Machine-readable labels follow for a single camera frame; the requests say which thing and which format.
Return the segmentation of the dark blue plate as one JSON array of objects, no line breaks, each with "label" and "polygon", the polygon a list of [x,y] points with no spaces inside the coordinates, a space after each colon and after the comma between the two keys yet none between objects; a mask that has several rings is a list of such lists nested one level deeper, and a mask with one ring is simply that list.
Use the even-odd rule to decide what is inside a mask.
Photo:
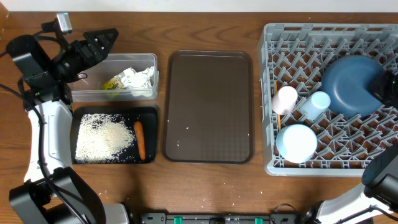
[{"label": "dark blue plate", "polygon": [[344,119],[372,114],[382,103],[369,92],[369,87],[383,73],[382,65],[369,57],[339,58],[322,75],[321,89],[331,99],[329,109],[334,114],[342,114]]}]

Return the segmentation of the yellow foil snack wrapper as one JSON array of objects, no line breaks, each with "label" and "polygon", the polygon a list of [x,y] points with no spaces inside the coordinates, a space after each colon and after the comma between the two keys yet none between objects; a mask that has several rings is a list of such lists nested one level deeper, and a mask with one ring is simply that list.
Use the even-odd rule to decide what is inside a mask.
[{"label": "yellow foil snack wrapper", "polygon": [[115,76],[103,85],[101,85],[100,90],[123,90],[125,86],[121,81],[121,77]]}]

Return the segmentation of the white napkin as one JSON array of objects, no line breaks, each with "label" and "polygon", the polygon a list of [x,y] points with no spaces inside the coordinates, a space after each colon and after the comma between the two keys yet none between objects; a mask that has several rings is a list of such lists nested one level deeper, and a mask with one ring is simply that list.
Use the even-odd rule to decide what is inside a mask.
[{"label": "white napkin", "polygon": [[155,67],[148,67],[141,72],[134,74],[132,86],[134,88],[151,88],[151,77],[154,75]]}]

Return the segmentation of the light blue cup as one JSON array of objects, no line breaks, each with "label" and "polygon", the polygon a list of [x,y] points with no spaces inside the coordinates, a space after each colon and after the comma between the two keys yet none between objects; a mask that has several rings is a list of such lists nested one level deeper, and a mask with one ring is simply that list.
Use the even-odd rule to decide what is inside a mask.
[{"label": "light blue cup", "polygon": [[300,107],[300,112],[307,115],[310,121],[316,120],[330,106],[331,99],[324,91],[316,91],[310,95]]}]

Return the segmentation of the pink cup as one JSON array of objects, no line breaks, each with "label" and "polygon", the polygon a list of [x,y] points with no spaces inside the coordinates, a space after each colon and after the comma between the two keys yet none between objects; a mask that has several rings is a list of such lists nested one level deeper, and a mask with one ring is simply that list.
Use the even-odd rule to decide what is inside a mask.
[{"label": "pink cup", "polygon": [[272,110],[276,114],[286,115],[291,113],[296,105],[298,93],[292,86],[283,86],[272,98]]}]

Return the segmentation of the light blue bowl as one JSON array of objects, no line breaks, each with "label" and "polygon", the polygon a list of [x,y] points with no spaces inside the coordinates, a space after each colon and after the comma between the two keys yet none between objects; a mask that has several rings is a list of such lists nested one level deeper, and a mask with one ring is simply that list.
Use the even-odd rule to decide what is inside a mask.
[{"label": "light blue bowl", "polygon": [[293,124],[280,130],[276,138],[279,154],[287,161],[303,163],[314,155],[318,146],[315,133],[303,124]]}]

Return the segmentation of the wooden chopstick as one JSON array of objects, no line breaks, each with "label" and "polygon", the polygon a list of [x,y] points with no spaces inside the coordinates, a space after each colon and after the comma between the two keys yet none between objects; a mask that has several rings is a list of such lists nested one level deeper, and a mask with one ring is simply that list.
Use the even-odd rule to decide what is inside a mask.
[{"label": "wooden chopstick", "polygon": [[[277,84],[277,80],[274,80],[274,96],[277,95],[277,91],[278,91],[278,84]],[[281,130],[281,123],[280,123],[280,115],[277,114],[277,127],[278,127],[278,131]]]}]

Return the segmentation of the white tissue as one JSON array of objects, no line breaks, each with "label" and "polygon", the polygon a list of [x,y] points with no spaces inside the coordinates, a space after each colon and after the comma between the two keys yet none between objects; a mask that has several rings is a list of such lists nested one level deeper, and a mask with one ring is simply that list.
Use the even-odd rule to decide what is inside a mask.
[{"label": "white tissue", "polygon": [[124,89],[138,88],[139,82],[135,78],[136,71],[130,67],[119,74],[120,82]]}]

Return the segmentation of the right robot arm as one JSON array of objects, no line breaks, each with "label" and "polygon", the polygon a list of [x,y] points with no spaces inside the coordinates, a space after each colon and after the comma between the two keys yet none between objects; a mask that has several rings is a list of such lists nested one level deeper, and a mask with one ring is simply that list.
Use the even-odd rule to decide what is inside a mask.
[{"label": "right robot arm", "polygon": [[[385,71],[371,78],[359,92],[361,85],[355,79],[348,85],[351,90],[338,87],[338,93],[365,104],[361,95],[369,93],[371,98],[386,106],[397,107],[397,75]],[[360,223],[383,214],[397,220],[397,144],[385,149],[365,168],[361,183],[345,194],[321,201],[311,208],[299,223]]]}]

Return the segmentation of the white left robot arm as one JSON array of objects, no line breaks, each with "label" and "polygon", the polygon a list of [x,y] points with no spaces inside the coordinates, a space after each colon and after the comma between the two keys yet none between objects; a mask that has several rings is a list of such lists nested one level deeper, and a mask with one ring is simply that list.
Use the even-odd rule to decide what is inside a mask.
[{"label": "white left robot arm", "polygon": [[9,192],[9,202],[24,223],[128,223],[123,204],[103,204],[73,170],[70,149],[68,85],[108,56],[118,31],[85,32],[83,40],[74,42],[67,42],[64,33],[55,29],[56,58],[46,54],[38,35],[16,37],[6,47],[22,73],[15,95],[23,100],[32,127],[28,171],[23,184]]}]

